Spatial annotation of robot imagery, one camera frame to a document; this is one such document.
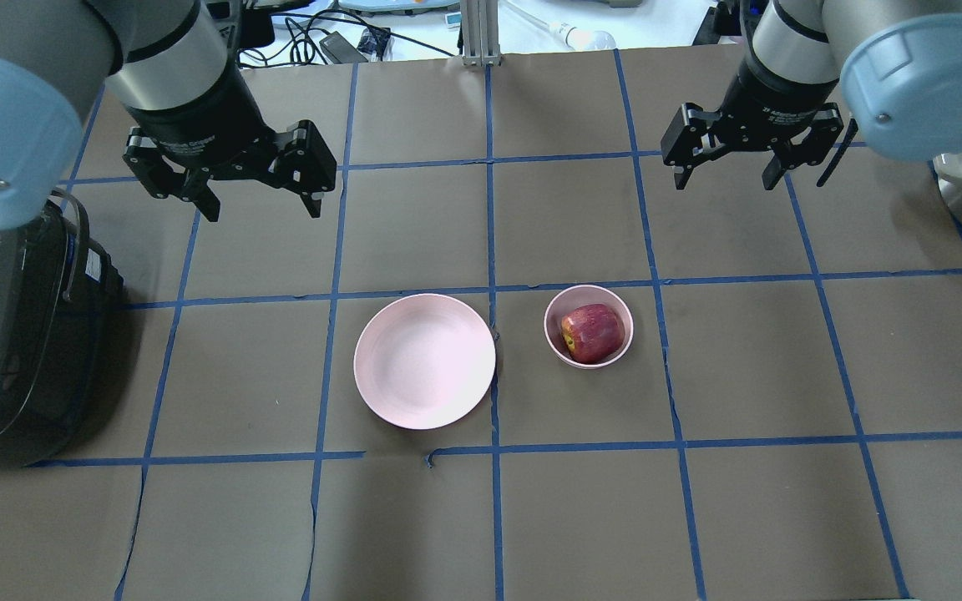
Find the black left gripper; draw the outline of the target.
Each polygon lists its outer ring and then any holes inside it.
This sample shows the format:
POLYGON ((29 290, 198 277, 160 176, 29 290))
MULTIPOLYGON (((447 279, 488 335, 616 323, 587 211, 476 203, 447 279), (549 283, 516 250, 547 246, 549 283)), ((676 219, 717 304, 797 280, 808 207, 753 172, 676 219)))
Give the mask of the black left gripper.
POLYGON ((272 132, 234 66, 180 106, 136 107, 123 92, 118 99, 136 122, 122 155, 131 174, 152 197, 190 203, 209 222, 220 213, 211 179, 251 179, 289 190, 314 220, 324 195, 336 188, 337 160, 316 123, 301 119, 272 132))

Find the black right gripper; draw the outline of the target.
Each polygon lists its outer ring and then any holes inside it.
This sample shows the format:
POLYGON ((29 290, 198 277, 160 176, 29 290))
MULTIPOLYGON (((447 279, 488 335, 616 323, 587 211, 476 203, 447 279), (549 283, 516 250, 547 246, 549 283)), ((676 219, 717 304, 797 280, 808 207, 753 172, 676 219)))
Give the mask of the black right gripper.
POLYGON ((743 60, 717 113, 684 103, 661 137, 661 158, 684 190, 695 168, 728 153, 772 151, 761 175, 773 190, 787 172, 817 166, 845 129, 835 103, 835 81, 798 83, 776 75, 757 60, 743 60))

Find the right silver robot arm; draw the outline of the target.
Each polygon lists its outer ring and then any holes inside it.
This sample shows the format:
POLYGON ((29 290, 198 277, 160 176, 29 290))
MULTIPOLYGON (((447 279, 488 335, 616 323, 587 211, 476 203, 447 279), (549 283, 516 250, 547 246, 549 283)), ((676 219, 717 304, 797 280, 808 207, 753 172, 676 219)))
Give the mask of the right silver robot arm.
POLYGON ((761 182, 825 163, 854 138, 886 159, 962 152, 962 1, 770 1, 755 23, 737 4, 746 50, 721 105, 684 103, 661 140, 683 189, 695 168, 771 153, 761 182))

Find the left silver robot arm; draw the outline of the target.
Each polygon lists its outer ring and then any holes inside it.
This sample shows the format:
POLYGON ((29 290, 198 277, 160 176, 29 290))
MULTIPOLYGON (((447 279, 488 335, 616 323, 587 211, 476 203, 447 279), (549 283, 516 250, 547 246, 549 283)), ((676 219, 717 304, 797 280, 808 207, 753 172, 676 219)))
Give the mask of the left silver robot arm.
POLYGON ((211 222, 210 181, 297 194, 312 217, 337 182, 317 126, 268 126, 236 59, 243 4, 205 1, 0 1, 0 230, 33 220, 108 90, 134 119, 126 166, 155 198, 211 222))

